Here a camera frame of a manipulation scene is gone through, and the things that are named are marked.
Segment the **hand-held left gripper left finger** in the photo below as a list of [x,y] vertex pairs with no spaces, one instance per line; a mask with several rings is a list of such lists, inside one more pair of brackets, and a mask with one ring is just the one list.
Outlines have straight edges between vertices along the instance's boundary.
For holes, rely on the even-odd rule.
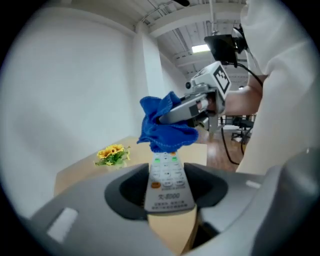
[[185,208],[181,164],[144,163],[70,186],[25,224],[55,256],[170,256],[147,214]]

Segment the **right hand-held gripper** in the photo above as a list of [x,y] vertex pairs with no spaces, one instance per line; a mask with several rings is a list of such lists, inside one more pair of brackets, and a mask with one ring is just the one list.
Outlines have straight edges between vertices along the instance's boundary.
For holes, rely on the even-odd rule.
[[[219,116],[225,111],[226,97],[231,85],[231,80],[220,61],[204,67],[185,83],[188,92],[181,103],[159,117],[159,122],[171,125],[187,121],[187,125],[191,128],[201,127],[209,134],[214,134],[221,127]],[[213,94],[216,100],[216,113],[207,110],[206,96]]]

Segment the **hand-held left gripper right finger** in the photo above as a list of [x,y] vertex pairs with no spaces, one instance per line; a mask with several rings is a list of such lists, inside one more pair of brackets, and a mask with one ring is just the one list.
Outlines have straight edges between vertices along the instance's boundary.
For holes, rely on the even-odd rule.
[[193,256],[312,256],[320,229],[320,151],[270,169],[240,215]]

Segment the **person's right hand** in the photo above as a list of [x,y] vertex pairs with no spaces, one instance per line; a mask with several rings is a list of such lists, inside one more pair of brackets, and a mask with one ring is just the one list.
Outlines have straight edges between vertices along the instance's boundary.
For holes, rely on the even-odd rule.
[[198,110],[206,109],[209,112],[217,113],[217,104],[215,94],[207,94],[206,98],[202,98],[200,101],[196,103]]

